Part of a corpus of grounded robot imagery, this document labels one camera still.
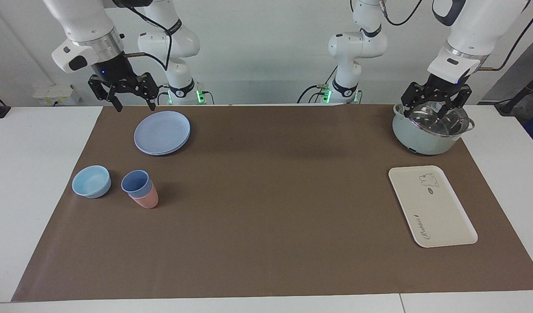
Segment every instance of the cartoon bear print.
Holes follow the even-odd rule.
[[[419,177],[419,180],[424,186],[439,187],[439,183],[434,174],[426,174]]]

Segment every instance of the pot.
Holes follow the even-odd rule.
[[[402,106],[394,106],[392,129],[398,140],[414,153],[437,155],[448,151],[463,135],[473,130],[475,122],[464,109],[450,110],[439,119],[440,103],[417,106],[409,117],[404,117]]]

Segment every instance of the pink cup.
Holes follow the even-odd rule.
[[[156,192],[156,188],[154,187],[154,185],[152,185],[151,192],[149,192],[146,196],[143,196],[141,198],[133,198],[131,195],[129,196],[131,197],[131,199],[137,202],[137,204],[139,204],[145,209],[152,209],[158,205],[158,193]]]

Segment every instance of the cup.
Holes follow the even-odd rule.
[[[131,199],[145,209],[155,208],[158,204],[158,193],[148,173],[138,169],[125,175],[121,188]]]

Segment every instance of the brown table mat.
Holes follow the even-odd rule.
[[[414,155],[390,106],[157,110],[188,117],[187,144],[145,155],[133,132],[151,112],[105,107],[74,174],[105,166],[111,190],[66,188],[13,301],[533,290],[533,262],[463,142]],[[388,170],[423,165],[444,170],[476,244],[415,244]],[[154,210],[121,191],[134,169],[157,186]]]

